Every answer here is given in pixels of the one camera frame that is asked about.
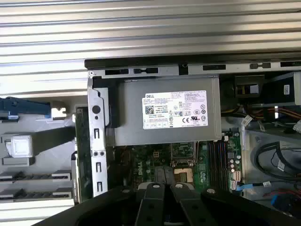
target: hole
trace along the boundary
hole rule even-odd
[[[98,172],[102,172],[102,163],[101,162],[97,162],[96,163],[96,173]]]
[[[99,129],[98,128],[96,128],[96,129],[94,129],[94,138],[96,139],[99,139],[99,137],[100,137],[100,135],[99,135]]]
[[[94,114],[100,113],[100,106],[94,105],[94,106],[92,107],[92,112],[93,112]]]
[[[105,70],[105,75],[128,74],[128,69]]]
[[[226,65],[204,65],[203,71],[226,70]]]
[[[103,191],[103,183],[102,182],[97,182],[97,191],[102,192]]]
[[[153,221],[153,219],[152,219],[151,216],[147,216],[147,217],[146,217],[146,221],[149,221],[149,222],[150,222],[150,221]]]

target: sheet metal panel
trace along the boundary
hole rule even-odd
[[[0,62],[301,47],[301,1],[13,0],[0,3]]]

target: silver metal panel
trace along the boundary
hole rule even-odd
[[[168,77],[139,80],[119,85],[119,117],[115,145],[143,145],[196,140],[217,140],[222,136],[218,77]],[[143,129],[142,98],[146,93],[206,90],[208,126]]]
[[[108,88],[93,89],[93,79],[88,80],[88,109],[91,147],[93,197],[108,191],[107,152],[105,125],[109,123]]]
[[[295,0],[11,0],[0,63],[301,47]]]

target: green circuit board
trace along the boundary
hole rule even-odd
[[[229,137],[226,142],[228,157],[229,189],[235,190],[242,179],[241,145],[239,133],[225,133]]]
[[[209,186],[207,142],[199,142],[197,164],[193,167],[193,182],[196,191],[201,192]]]
[[[216,180],[219,182],[213,185],[223,184],[222,189],[235,190],[234,184],[240,183],[242,178],[239,133],[225,132],[222,140],[216,144],[219,145],[213,145],[212,141],[202,141],[128,146],[127,148],[131,149],[133,164],[133,185],[138,187],[142,182],[154,181],[156,166],[172,166],[175,159],[191,158],[195,160],[193,166],[177,165],[174,167],[176,181],[191,183],[195,186],[196,191],[201,192],[212,185],[210,177],[212,171],[216,171],[212,161],[223,161],[223,165],[219,169],[222,170],[222,173],[216,172],[216,175],[221,175],[221,177],[216,177],[214,183]]]
[[[79,167],[79,195],[81,202],[93,197],[88,107],[76,108],[76,141]]]
[[[193,158],[194,142],[171,144],[172,158]]]
[[[136,145],[131,147],[133,185],[155,180],[156,166],[170,165],[170,144]]]

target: screw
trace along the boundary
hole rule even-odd
[[[208,192],[209,194],[215,194],[215,190],[212,189],[212,188],[208,188],[208,189],[207,189],[207,192]]]
[[[181,184],[176,184],[175,187],[176,187],[176,188],[183,188],[183,185],[181,185]]]

